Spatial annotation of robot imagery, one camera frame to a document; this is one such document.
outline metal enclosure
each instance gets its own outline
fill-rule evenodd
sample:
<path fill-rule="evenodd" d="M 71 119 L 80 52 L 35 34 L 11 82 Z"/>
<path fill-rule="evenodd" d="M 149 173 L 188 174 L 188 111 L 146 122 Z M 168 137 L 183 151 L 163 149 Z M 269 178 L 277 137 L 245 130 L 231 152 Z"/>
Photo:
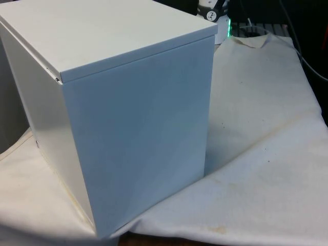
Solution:
<path fill-rule="evenodd" d="M 147 10 L 133 23 L 103 12 L 120 1 L 47 3 L 0 6 L 0 34 L 44 157 L 105 237 L 203 177 L 217 28 L 147 0 L 131 1 L 131 14 Z M 72 3 L 94 14 L 89 23 Z M 41 18 L 57 35 L 39 31 Z M 172 30 L 154 28 L 165 20 Z M 88 46 L 74 33 L 85 23 L 102 23 L 86 29 Z M 122 46 L 126 36 L 134 43 Z"/>

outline white metal box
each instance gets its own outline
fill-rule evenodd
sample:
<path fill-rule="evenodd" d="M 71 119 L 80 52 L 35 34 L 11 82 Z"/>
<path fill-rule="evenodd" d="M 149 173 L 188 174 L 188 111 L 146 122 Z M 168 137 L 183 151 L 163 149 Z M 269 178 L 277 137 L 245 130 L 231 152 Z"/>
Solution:
<path fill-rule="evenodd" d="M 0 6 L 39 147 L 99 237 L 202 178 L 216 25 L 151 0 Z"/>

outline box lid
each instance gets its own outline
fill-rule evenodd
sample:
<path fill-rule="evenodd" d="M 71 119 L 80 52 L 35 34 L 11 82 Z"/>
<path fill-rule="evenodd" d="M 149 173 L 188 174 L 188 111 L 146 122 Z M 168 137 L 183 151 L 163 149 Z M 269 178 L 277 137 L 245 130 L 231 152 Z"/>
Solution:
<path fill-rule="evenodd" d="M 151 0 L 21 0 L 0 5 L 0 22 L 64 83 L 217 32 Z"/>

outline white cloth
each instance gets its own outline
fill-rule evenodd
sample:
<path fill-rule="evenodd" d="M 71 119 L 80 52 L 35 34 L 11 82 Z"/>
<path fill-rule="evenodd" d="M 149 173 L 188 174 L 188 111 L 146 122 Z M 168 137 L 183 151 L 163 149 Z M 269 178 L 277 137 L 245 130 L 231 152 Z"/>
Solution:
<path fill-rule="evenodd" d="M 260 49 L 228 39 L 214 57 L 211 174 L 112 236 L 327 245 L 328 131 L 320 112 L 293 49 L 274 38 Z M 0 224 L 56 238 L 94 235 L 31 136 L 0 161 Z M 1 230 L 5 240 L 22 235 Z"/>

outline green light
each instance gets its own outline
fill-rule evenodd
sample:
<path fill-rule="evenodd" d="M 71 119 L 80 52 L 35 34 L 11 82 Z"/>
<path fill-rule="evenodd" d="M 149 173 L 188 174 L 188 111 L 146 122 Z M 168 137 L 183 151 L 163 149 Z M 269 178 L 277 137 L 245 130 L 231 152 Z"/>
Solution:
<path fill-rule="evenodd" d="M 231 36 L 231 19 L 229 19 L 229 22 L 228 22 L 228 37 Z"/>

